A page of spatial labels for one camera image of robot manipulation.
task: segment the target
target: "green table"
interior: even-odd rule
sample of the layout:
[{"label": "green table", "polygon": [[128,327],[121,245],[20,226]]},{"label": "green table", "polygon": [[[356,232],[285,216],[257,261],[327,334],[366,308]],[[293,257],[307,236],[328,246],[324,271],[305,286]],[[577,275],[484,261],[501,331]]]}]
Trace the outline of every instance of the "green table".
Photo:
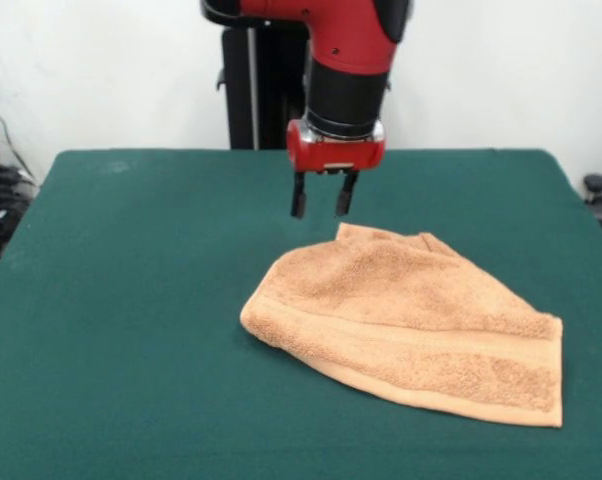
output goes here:
[{"label": "green table", "polygon": [[283,152],[56,161],[0,263],[0,479],[602,478],[602,231],[540,151],[391,152],[347,221],[431,231],[563,318],[561,430],[395,405],[252,339],[280,254],[329,240],[341,178],[288,216]]}]

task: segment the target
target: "white wall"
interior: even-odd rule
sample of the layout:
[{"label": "white wall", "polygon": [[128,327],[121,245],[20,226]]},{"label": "white wall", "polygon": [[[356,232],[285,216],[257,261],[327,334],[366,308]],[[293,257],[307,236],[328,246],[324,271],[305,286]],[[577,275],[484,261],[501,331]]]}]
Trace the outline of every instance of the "white wall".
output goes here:
[{"label": "white wall", "polygon": [[[199,0],[0,0],[0,111],[40,177],[69,148],[227,148],[220,33]],[[602,0],[417,0],[392,84],[391,147],[602,172]]]}]

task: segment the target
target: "cable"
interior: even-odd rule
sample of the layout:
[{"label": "cable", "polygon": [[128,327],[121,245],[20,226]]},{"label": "cable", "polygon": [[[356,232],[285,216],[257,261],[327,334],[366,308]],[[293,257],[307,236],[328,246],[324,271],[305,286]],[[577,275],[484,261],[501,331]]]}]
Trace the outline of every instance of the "cable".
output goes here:
[{"label": "cable", "polygon": [[19,167],[0,165],[0,257],[32,202],[32,194],[20,189],[24,180]]},{"label": "cable", "polygon": [[19,155],[19,152],[17,152],[16,148],[14,148],[14,144],[12,143],[12,138],[10,137],[10,130],[8,129],[8,124],[6,123],[6,121],[3,119],[3,117],[1,115],[0,115],[0,124],[3,127],[3,133],[5,135],[5,140],[8,144],[8,146],[10,147],[10,150],[12,150],[12,153],[14,154],[15,158],[17,159],[19,164],[23,167],[23,169],[26,172],[28,172],[28,175],[30,175],[31,178],[34,178],[34,175],[32,175],[32,171],[30,170],[28,165],[23,160],[23,157],[21,157],[21,155]]}]

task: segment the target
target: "orange towel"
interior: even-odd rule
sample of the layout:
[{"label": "orange towel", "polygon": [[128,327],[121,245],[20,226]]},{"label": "orange towel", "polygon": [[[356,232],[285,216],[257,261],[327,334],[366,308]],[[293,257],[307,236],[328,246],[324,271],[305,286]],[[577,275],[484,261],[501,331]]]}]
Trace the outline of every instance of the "orange towel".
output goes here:
[{"label": "orange towel", "polygon": [[431,234],[342,224],[277,260],[241,312],[260,340],[393,402],[560,427],[560,319]]}]

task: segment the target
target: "black knob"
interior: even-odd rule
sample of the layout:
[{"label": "black knob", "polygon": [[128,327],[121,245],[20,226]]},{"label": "black knob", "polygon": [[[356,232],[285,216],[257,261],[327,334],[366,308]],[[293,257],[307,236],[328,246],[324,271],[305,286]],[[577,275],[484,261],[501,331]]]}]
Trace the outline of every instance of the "black knob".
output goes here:
[{"label": "black knob", "polygon": [[588,192],[594,195],[599,195],[602,193],[602,175],[586,175],[583,179],[583,183],[585,188],[588,189]]}]

